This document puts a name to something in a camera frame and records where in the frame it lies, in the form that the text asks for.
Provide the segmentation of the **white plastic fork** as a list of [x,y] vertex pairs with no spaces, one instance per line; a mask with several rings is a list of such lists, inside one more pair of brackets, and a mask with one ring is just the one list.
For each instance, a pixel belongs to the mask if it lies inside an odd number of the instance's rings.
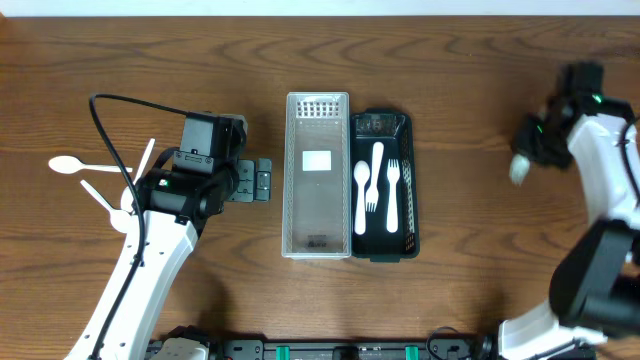
[[366,211],[375,212],[379,200],[378,178],[384,153],[384,144],[375,142],[372,146],[371,178],[366,191]]
[[389,159],[387,167],[387,180],[389,184],[389,197],[386,216],[386,229],[389,233],[398,231],[398,202],[397,184],[400,178],[399,162],[397,159]]
[[521,154],[514,154],[509,169],[509,178],[514,185],[520,186],[530,170],[530,160]]

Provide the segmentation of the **clear perforated plastic basket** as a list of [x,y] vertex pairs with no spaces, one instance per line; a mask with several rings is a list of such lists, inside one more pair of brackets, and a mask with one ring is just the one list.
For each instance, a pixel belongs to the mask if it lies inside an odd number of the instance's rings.
[[286,102],[282,255],[351,255],[349,95],[291,92]]

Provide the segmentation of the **white plastic spoon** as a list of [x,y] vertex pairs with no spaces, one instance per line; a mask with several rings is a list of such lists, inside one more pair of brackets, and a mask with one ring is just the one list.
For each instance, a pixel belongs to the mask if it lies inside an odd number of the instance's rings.
[[116,165],[94,165],[85,164],[74,156],[56,156],[48,161],[48,166],[55,172],[61,174],[74,174],[81,170],[119,173],[120,168]]
[[[142,177],[143,172],[146,168],[146,165],[148,164],[149,158],[151,156],[151,153],[153,151],[155,145],[155,139],[151,138],[145,148],[145,151],[141,157],[141,160],[139,162],[139,166],[137,168],[135,177],[133,178],[133,184],[136,184],[138,182],[138,180]],[[120,206],[121,209],[126,211],[127,213],[131,214],[133,212],[133,194],[131,192],[131,190],[126,187],[121,195],[120,198]]]
[[86,180],[80,181],[81,186],[109,213],[111,226],[118,232],[126,234],[130,229],[131,215],[122,209],[116,209]]
[[369,165],[360,160],[355,164],[353,176],[357,184],[354,232],[363,235],[366,231],[365,186],[370,177]]

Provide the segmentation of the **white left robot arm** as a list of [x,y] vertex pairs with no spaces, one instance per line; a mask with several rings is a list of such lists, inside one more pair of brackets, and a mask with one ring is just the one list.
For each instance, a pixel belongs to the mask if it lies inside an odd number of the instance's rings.
[[180,268],[209,217],[234,196],[233,163],[205,173],[152,167],[136,185],[137,210],[107,286],[69,359],[142,359]]

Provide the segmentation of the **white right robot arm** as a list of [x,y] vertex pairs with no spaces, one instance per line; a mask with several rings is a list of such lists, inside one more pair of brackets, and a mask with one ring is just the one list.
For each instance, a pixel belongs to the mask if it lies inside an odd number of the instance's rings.
[[550,359],[639,332],[639,155],[631,106],[597,93],[560,96],[527,117],[514,140],[510,177],[532,162],[576,164],[588,229],[554,271],[547,299],[498,331],[502,359]]

